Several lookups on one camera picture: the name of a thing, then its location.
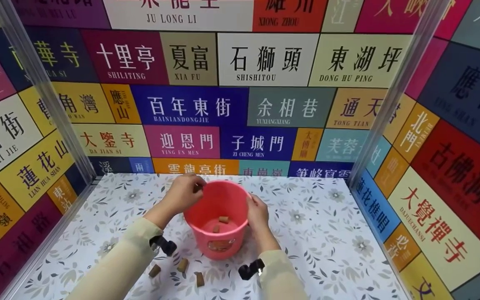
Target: white sign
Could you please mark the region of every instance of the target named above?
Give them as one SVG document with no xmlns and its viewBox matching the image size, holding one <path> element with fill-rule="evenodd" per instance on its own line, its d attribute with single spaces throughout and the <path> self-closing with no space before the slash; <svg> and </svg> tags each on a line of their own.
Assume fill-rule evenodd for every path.
<svg viewBox="0 0 480 300">
<path fill-rule="evenodd" d="M 0 101 L 0 170 L 41 139 L 18 94 Z"/>
<path fill-rule="evenodd" d="M 220 85 L 306 87 L 318 36 L 219 33 Z"/>
<path fill-rule="evenodd" d="M 250 32 L 253 0 L 104 0 L 113 29 Z"/>
</svg>

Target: pink bucket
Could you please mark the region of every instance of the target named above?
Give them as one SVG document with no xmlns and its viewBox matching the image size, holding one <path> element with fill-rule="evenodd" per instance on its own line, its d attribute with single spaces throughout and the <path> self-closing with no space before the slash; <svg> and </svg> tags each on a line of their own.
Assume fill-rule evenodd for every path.
<svg viewBox="0 0 480 300">
<path fill-rule="evenodd" d="M 250 195 L 239 184 L 214 180 L 203 188 L 203 198 L 185 211 L 197 247 L 206 257 L 225 260 L 240 250 L 248 224 L 247 197 Z M 229 217 L 229 223 L 219 222 L 219 217 Z M 216 225 L 219 233 L 212 232 Z"/>
</svg>

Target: floral tablecloth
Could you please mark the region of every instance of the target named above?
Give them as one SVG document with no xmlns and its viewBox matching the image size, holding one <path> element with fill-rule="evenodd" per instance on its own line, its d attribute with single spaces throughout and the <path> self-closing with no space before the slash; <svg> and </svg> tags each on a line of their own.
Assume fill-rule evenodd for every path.
<svg viewBox="0 0 480 300">
<path fill-rule="evenodd" d="M 174 178 L 104 176 L 15 299 L 65 298 L 88 269 L 116 247 L 126 227 L 164 196 Z M 268 204 L 272 231 L 311 300 L 406 299 L 342 179 L 223 175 L 205 179 L 238 182 Z M 243 281 L 238 275 L 238 268 L 257 256 L 250 234 L 233 258 L 211 261 L 197 250 L 182 215 L 175 217 L 164 237 L 177 243 L 177 252 L 172 258 L 160 253 L 126 300 L 261 299 L 258 276 Z M 175 267 L 182 257 L 190 261 L 185 275 Z M 151 279 L 147 273 L 155 263 L 162 272 Z M 196 271 L 204 274 L 204 287 L 195 287 Z"/>
</svg>

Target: cork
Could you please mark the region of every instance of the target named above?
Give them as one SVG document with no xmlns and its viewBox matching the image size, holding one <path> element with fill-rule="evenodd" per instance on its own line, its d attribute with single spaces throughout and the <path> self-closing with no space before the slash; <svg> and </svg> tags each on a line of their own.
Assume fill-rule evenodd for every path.
<svg viewBox="0 0 480 300">
<path fill-rule="evenodd" d="M 151 278 L 155 278 L 155 276 L 157 276 L 158 273 L 160 273 L 160 267 L 158 265 L 154 265 L 151 271 L 149 272 L 149 276 L 151 276 Z"/>
<path fill-rule="evenodd" d="M 203 274 L 201 272 L 194 272 L 196 275 L 196 287 L 205 286 L 205 280 L 203 279 Z"/>
<path fill-rule="evenodd" d="M 183 258 L 181 262 L 179 262 L 179 265 L 177 266 L 177 271 L 181 273 L 185 273 L 187 268 L 188 268 L 188 260 L 186 258 Z"/>
</svg>

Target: beige sleeve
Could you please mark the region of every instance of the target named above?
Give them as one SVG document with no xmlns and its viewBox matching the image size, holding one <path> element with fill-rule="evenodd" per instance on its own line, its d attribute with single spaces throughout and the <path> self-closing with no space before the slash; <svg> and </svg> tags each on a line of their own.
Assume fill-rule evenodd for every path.
<svg viewBox="0 0 480 300">
<path fill-rule="evenodd" d="M 136 220 L 66 300 L 123 300 L 155 256 L 149 240 L 161 234 L 162 230 L 149 220 Z"/>
<path fill-rule="evenodd" d="M 265 251 L 259 258 L 264 262 L 260 276 L 264 300 L 306 300 L 303 283 L 294 266 L 282 250 Z"/>
</svg>

